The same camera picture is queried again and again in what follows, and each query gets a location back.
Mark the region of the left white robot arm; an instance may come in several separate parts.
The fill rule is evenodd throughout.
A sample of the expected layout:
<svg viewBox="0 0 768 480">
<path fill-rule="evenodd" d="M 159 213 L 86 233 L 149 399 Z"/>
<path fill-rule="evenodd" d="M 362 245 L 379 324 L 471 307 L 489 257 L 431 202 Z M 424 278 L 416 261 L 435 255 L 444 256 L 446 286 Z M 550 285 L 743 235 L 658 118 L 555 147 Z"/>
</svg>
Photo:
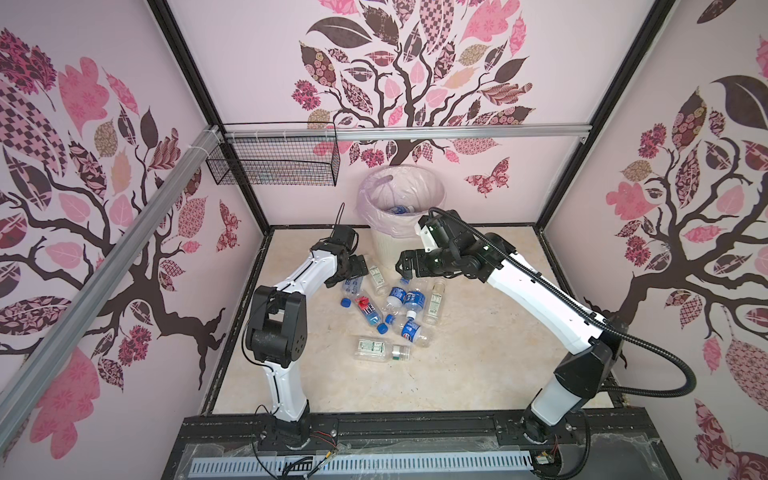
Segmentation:
<svg viewBox="0 0 768 480">
<path fill-rule="evenodd" d="M 308 342 L 308 300 L 322 287 L 331 288 L 368 273 L 354 243 L 329 238 L 317 242 L 307 258 L 284 280 L 259 286 L 253 293 L 242 344 L 248 361 L 268 378 L 268 408 L 276 433 L 303 445 L 310 437 L 310 403 L 303 391 L 299 359 Z"/>
</svg>

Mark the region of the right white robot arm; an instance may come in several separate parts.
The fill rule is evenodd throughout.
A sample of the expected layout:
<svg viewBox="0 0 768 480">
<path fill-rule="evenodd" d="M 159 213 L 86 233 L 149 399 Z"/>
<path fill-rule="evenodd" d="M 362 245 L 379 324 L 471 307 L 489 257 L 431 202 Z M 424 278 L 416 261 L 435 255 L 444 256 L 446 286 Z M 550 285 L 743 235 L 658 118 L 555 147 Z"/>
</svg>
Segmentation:
<svg viewBox="0 0 768 480">
<path fill-rule="evenodd" d="M 475 278 L 515 300 L 563 344 L 568 354 L 521 419 L 521 430 L 531 443 L 549 442 L 566 414 L 594 398 L 618 357 L 610 335 L 588 322 L 602 322 L 604 317 L 581 304 L 568 305 L 570 296 L 494 233 L 488 241 L 472 241 L 458 259 L 453 258 L 448 247 L 405 250 L 395 270 L 406 279 L 451 275 Z"/>
</svg>

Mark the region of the soda water blue label bottle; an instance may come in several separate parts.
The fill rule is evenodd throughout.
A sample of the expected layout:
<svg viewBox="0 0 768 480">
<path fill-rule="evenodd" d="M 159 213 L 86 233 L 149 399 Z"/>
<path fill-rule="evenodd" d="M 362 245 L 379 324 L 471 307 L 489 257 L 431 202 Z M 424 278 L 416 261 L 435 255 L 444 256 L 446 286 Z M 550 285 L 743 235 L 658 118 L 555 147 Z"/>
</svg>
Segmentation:
<svg viewBox="0 0 768 480">
<path fill-rule="evenodd" d="M 342 287 L 342 294 L 345 298 L 356 298 L 363 290 L 363 277 L 345 280 Z"/>
</svg>

